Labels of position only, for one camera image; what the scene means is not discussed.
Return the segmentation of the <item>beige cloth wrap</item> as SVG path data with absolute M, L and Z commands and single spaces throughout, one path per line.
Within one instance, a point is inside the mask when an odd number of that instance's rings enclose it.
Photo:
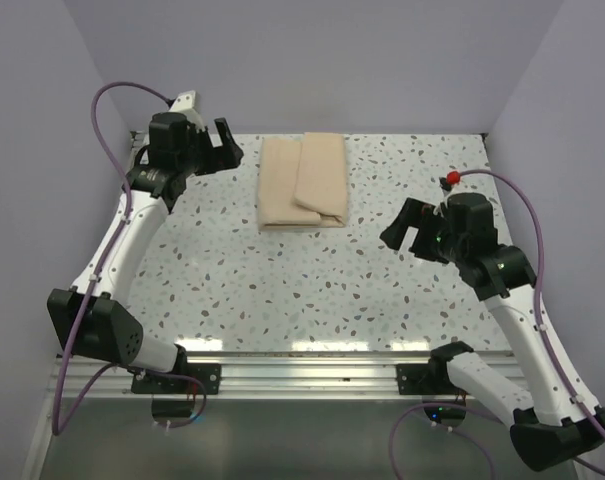
M 263 141 L 257 189 L 258 228 L 343 228 L 348 220 L 344 136 L 307 132 L 300 140 Z

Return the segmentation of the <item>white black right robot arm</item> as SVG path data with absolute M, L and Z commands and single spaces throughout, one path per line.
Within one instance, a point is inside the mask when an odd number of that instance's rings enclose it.
M 462 390 L 477 398 L 507 427 L 517 454 L 533 471 L 599 447 L 605 407 L 581 381 L 551 322 L 535 307 L 533 268 L 519 248 L 499 242 L 490 201 L 479 193 L 452 194 L 438 206 L 409 198 L 380 238 L 399 250 L 411 228 L 417 233 L 410 252 L 455 265 L 496 320 L 527 382 L 518 387 L 456 341 L 431 351 L 424 393 Z

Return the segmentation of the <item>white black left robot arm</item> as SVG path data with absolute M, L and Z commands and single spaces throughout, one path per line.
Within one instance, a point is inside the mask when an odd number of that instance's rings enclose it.
M 240 166 L 243 152 L 228 123 L 215 121 L 221 143 L 185 114 L 155 114 L 148 141 L 126 175 L 116 214 L 98 250 L 70 288 L 53 290 L 47 300 L 65 353 L 128 368 L 147 369 L 167 392 L 183 390 L 189 367 L 179 348 L 145 334 L 125 305 L 151 240 L 185 192 L 190 176 Z

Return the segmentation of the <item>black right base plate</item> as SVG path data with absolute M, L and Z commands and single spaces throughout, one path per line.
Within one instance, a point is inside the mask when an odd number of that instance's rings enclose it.
M 401 396 L 435 396 L 438 387 L 426 363 L 397 364 L 396 383 Z

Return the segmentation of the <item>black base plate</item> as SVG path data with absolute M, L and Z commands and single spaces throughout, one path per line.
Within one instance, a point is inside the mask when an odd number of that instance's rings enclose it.
M 222 367 L 217 363 L 188 363 L 183 373 L 151 374 L 133 378 L 131 392 L 142 395 L 180 395 L 201 393 L 217 395 Z
M 401 396 L 435 396 L 438 387 L 426 363 L 397 364 L 396 383 Z

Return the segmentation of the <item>aluminium extrusion rail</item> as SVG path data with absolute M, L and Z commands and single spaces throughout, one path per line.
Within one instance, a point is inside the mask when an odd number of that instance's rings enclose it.
M 400 364 L 425 364 L 427 351 L 190 352 L 189 366 L 217 368 L 213 400 L 395 400 Z M 63 399 L 75 398 L 105 362 L 71 360 Z M 85 398 L 133 399 L 132 375 L 108 367 Z

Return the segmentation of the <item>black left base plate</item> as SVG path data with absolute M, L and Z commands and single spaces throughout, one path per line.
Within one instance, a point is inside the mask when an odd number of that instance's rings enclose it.
M 180 395 L 201 393 L 217 395 L 222 367 L 217 363 L 188 363 L 183 373 L 151 374 L 133 378 L 131 392 L 142 395 Z

